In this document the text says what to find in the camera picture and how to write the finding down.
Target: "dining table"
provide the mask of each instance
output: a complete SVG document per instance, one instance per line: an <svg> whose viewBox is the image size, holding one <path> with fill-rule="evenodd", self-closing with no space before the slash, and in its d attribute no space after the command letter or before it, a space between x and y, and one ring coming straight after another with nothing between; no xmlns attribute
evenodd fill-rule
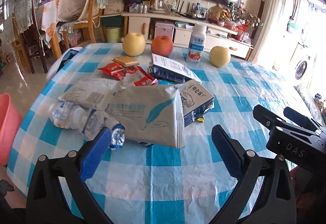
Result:
<svg viewBox="0 0 326 224"><path fill-rule="evenodd" d="M81 78L111 78L98 68L120 55L125 55L121 43L90 44L45 85L25 115L9 156L7 174L24 195L28 195L41 155L49 159L64 157L86 142L79 130L54 126L49 118L50 106ZM203 122L195 121L185 127L184 148L145 146L126 139L121 149L107 150L86 185L116 224L209 223L238 182L228 173L213 144L212 128L220 124L244 149L273 158L276 154L266 149L269 130L253 118L253 107L260 104L285 120L286 106L311 116L293 86L275 71L236 57L225 67L216 68L206 52L202 53L200 64L186 63L186 55L187 49L174 47L169 58L200 78L202 86L214 96L214 108L203 116ZM150 45L146 45L135 58L146 71L151 57ZM62 177L59 180L71 212L82 217L67 182ZM263 177L259 177L241 217L251 212L262 181Z"/></svg>

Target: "tv stand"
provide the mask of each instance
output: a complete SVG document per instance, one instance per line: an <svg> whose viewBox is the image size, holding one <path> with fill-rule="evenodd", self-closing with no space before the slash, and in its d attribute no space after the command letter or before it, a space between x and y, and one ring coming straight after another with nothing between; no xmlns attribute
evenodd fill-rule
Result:
<svg viewBox="0 0 326 224"><path fill-rule="evenodd" d="M209 23L208 21L199 21L191 18L186 18L179 14L162 14L162 13L129 13L122 12L121 16L124 18L124 36L128 32L140 33L144 36L146 43L151 44L152 40L148 39L149 34L149 24L151 19L163 19L170 21L180 21L190 24L202 24L206 25L207 29L211 33L206 34L206 43L204 46L204 51L210 52L211 49L215 46L222 46L230 48L231 55L240 57L242 59L248 60L253 46L246 44L244 42L236 41L232 38L223 38L219 37L216 34L228 37L228 34L237 35L237 32L231 31L225 27L218 26L216 24ZM190 41L191 30L186 28L175 27L173 45L177 47L188 48Z"/></svg>

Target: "yogurt bottle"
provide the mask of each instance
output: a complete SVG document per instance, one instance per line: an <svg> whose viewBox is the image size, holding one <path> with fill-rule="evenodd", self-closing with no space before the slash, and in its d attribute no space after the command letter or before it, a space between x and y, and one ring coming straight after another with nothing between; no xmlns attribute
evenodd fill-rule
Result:
<svg viewBox="0 0 326 224"><path fill-rule="evenodd" d="M206 25L195 24L191 33L186 62L199 64L206 41Z"/></svg>

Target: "yellow pear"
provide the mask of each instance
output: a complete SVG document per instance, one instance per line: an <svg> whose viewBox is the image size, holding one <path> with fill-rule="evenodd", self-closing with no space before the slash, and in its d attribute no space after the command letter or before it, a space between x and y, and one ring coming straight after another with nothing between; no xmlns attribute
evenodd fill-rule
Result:
<svg viewBox="0 0 326 224"><path fill-rule="evenodd" d="M226 66L231 60L230 51L226 47L215 46L209 53L209 60L214 66L222 68Z"/></svg>
<svg viewBox="0 0 326 224"><path fill-rule="evenodd" d="M122 42L122 49L126 55L135 57L144 52L146 41L142 34L129 33Z"/></svg>

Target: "white plastic bottle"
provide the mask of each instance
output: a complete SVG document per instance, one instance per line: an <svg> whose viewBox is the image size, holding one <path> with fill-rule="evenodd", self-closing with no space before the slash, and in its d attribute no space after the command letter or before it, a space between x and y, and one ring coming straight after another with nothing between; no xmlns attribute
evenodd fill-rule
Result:
<svg viewBox="0 0 326 224"><path fill-rule="evenodd" d="M124 126L106 112L91 109L86 113L80 106L68 102L52 104L49 111L51 121L59 128L79 129L88 140L93 140L105 126L111 130L111 149L121 148L124 143Z"/></svg>
<svg viewBox="0 0 326 224"><path fill-rule="evenodd" d="M195 24L190 37L186 62L199 64L206 41L206 25Z"/></svg>
<svg viewBox="0 0 326 224"><path fill-rule="evenodd" d="M177 0L173 0L171 5L171 13L175 13L176 10L177 10Z"/></svg>
<svg viewBox="0 0 326 224"><path fill-rule="evenodd" d="M49 108L49 118L59 128L78 129L86 112L74 103L57 102Z"/></svg>

